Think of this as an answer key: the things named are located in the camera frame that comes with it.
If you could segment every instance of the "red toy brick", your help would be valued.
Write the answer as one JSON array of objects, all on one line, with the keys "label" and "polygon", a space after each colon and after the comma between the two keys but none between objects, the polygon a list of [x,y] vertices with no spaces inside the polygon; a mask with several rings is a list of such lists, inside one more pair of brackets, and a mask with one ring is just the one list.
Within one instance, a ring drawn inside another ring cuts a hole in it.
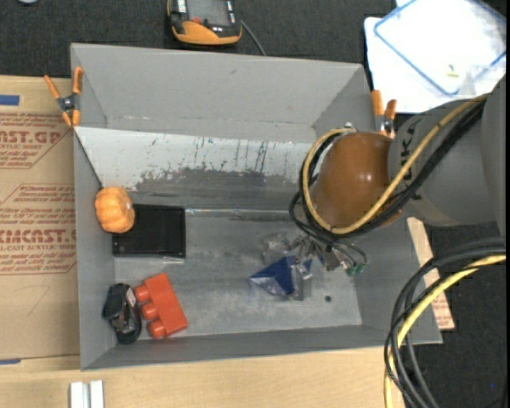
[{"label": "red toy brick", "polygon": [[134,288],[141,304],[139,311],[149,323],[147,329],[153,338],[167,337],[187,327],[187,319],[166,274],[148,278]]}]

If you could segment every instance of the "gray metal box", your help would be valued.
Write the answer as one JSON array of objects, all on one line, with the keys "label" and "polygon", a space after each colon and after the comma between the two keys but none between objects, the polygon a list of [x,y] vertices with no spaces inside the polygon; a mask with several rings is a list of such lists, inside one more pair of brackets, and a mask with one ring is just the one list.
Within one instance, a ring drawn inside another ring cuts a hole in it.
[{"label": "gray metal box", "polygon": [[[383,345],[394,300],[419,263],[405,219],[359,238],[354,279],[312,265],[312,294],[274,297],[248,282],[269,240],[300,234],[287,206],[315,139],[374,126],[361,65],[240,54],[72,44],[84,70],[75,128],[82,369]],[[115,258],[99,226],[101,185],[186,210],[186,258]],[[108,287],[167,273],[189,326],[116,342],[101,317]],[[432,312],[419,343],[439,341]]]}]

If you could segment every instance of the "black box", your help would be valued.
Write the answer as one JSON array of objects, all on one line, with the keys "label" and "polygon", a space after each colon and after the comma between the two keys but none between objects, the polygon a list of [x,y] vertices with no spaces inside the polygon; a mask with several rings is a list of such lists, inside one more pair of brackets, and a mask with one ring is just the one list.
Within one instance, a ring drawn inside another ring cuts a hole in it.
[{"label": "black box", "polygon": [[113,234],[116,257],[185,257],[185,210],[182,207],[133,204],[134,226]]}]

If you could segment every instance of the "orange pumpkin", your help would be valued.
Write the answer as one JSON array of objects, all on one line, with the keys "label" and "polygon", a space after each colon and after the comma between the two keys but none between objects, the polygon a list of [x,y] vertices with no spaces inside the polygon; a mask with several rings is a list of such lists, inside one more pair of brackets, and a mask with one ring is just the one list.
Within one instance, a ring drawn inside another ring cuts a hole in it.
[{"label": "orange pumpkin", "polygon": [[94,198],[96,218],[104,231],[124,233],[134,225],[133,202],[124,188],[104,187]]}]

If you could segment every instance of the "black carpet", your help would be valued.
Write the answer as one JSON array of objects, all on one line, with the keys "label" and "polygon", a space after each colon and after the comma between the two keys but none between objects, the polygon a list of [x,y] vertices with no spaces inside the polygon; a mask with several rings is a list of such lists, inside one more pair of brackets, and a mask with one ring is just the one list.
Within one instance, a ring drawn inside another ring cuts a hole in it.
[{"label": "black carpet", "polygon": [[[484,1],[507,15],[507,0]],[[164,27],[165,2],[0,0],[0,74],[69,77],[71,43],[176,48]],[[268,56],[353,62],[366,69],[363,21],[395,7],[394,0],[235,0],[235,5]],[[248,35],[227,52],[261,54]],[[496,234],[494,224],[428,228],[436,255]],[[480,270],[447,296],[456,329],[444,334],[442,345],[417,349],[428,385],[442,407],[499,407],[507,375],[506,270]]]}]

